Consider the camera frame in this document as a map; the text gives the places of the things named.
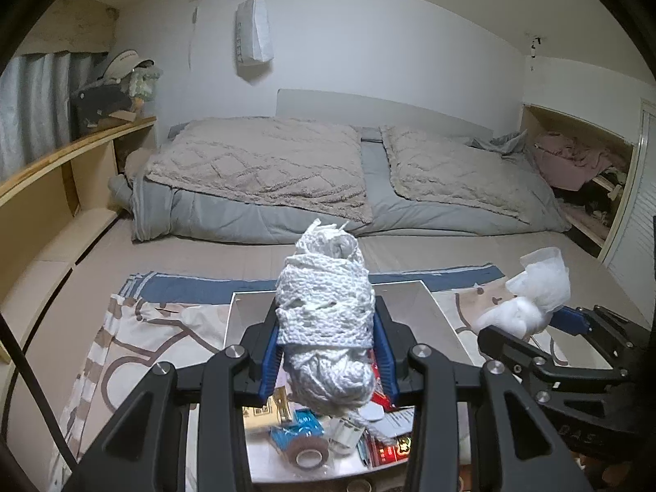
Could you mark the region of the white cardboard shoe box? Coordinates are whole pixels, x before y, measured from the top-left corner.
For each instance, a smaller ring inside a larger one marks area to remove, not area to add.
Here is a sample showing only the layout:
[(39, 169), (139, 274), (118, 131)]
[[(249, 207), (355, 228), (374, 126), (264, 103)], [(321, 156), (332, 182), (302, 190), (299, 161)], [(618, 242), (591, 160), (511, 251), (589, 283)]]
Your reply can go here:
[[(429, 345), (450, 360), (467, 365), (472, 363), (472, 358), (446, 317), (446, 305), (453, 303), (451, 293), (442, 293), (442, 302), (437, 302), (436, 296), (421, 281), (383, 283), (375, 285), (374, 290), (377, 296), (383, 298), (392, 320), (409, 326), (416, 338), (424, 337)], [(275, 293), (272, 291), (234, 294), (225, 343), (239, 343), (248, 326), (264, 321), (274, 299)], [(329, 417), (320, 417), (318, 421), (323, 427), (322, 437), (329, 444), (329, 460), (314, 471), (301, 471), (293, 467), (286, 453), (272, 440), (270, 430), (246, 432), (251, 481), (257, 485), (325, 484), (330, 478), (363, 478), (382, 468), (371, 469), (368, 466), (366, 433), (361, 434), (360, 443), (348, 452), (341, 444), (334, 442), (333, 437), (352, 441), (356, 434), (353, 426)]]

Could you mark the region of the white cotton pad wad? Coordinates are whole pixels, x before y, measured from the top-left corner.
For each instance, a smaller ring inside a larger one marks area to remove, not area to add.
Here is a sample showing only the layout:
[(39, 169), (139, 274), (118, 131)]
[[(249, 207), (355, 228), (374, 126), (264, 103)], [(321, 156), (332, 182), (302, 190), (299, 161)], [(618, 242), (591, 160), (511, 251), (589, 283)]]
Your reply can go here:
[(569, 270), (556, 246), (523, 255), (523, 271), (505, 283), (512, 295), (479, 315), (470, 324), (476, 334), (495, 326), (527, 342), (546, 329), (558, 309), (570, 299)]

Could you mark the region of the yellow gold small box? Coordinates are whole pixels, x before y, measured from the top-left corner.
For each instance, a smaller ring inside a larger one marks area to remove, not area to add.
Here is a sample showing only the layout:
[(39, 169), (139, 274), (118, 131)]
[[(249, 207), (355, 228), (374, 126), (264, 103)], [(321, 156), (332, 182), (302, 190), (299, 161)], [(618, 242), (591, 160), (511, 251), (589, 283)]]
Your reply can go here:
[(279, 405), (274, 398), (269, 398), (264, 406), (242, 408), (242, 421), (247, 433), (268, 431), (290, 421), (287, 403)]

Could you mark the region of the brown tape roll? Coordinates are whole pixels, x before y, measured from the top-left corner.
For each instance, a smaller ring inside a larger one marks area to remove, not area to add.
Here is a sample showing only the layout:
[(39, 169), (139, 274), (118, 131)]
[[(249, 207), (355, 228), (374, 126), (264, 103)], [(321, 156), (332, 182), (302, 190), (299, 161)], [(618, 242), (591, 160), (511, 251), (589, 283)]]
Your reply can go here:
[(329, 444), (323, 437), (295, 437), (285, 451), (288, 462), (301, 471), (314, 471), (329, 460)]

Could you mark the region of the pink clothes pile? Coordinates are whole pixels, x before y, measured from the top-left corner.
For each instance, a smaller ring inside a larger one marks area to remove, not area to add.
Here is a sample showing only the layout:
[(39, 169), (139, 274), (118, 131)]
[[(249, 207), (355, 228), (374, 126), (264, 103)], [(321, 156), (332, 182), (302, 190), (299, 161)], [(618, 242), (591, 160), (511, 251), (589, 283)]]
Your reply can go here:
[(551, 187), (573, 192), (611, 166), (627, 168), (627, 161), (607, 148), (591, 147), (558, 132), (537, 137), (533, 157)]

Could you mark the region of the grey beige folded duvet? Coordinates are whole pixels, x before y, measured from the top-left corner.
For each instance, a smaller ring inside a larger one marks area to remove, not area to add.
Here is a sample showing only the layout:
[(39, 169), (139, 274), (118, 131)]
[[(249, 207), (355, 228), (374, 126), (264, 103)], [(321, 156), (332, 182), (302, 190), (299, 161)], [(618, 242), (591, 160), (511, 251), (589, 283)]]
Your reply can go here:
[(285, 118), (208, 118), (138, 149), (108, 183), (146, 242), (293, 243), (314, 221), (352, 235), (563, 232), (523, 133), (498, 140)]

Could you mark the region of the white visor cap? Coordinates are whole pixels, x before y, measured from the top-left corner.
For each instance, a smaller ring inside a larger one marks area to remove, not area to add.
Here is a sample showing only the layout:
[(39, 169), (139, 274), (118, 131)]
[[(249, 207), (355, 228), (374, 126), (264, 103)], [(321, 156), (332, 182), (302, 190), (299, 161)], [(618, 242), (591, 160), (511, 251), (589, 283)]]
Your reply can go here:
[(100, 80), (102, 82), (120, 82), (136, 69), (149, 68), (154, 64), (153, 59), (141, 57), (136, 50), (128, 49), (120, 52), (111, 60)]

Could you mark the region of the red cigarette pack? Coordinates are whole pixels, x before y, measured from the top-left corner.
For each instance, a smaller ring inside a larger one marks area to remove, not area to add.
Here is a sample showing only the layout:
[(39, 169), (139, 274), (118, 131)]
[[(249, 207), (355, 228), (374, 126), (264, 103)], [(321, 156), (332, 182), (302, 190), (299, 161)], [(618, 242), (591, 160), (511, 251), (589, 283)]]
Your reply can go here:
[(379, 441), (369, 433), (365, 434), (368, 466), (387, 467), (396, 463), (406, 462), (410, 456), (411, 436), (401, 435), (392, 440), (392, 444)]

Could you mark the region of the white hanging paper bag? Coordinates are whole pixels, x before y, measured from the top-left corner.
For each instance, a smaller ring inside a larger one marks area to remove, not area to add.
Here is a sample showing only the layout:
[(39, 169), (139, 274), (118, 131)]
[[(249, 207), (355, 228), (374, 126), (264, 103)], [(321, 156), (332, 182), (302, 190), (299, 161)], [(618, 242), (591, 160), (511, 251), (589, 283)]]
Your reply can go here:
[(236, 11), (236, 58), (244, 67), (268, 64), (273, 54), (266, 0), (246, 0)]

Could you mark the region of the wooden wall shelf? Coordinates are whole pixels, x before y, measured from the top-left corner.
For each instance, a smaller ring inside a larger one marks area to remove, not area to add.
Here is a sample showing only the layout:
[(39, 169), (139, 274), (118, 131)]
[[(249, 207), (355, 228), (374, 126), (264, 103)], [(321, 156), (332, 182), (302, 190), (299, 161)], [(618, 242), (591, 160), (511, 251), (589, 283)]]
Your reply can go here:
[(114, 143), (148, 136), (154, 117), (81, 138), (1, 183), (1, 313), (27, 341), (77, 261), (118, 217)]

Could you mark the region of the grey window curtain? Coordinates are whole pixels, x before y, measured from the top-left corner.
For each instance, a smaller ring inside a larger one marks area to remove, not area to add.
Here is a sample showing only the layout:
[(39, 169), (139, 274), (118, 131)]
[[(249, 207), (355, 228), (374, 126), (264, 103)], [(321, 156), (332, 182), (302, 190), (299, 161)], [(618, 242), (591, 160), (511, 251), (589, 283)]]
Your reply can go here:
[(2, 180), (70, 144), (70, 94), (88, 82), (97, 61), (92, 53), (71, 52), (9, 61), (1, 75)]

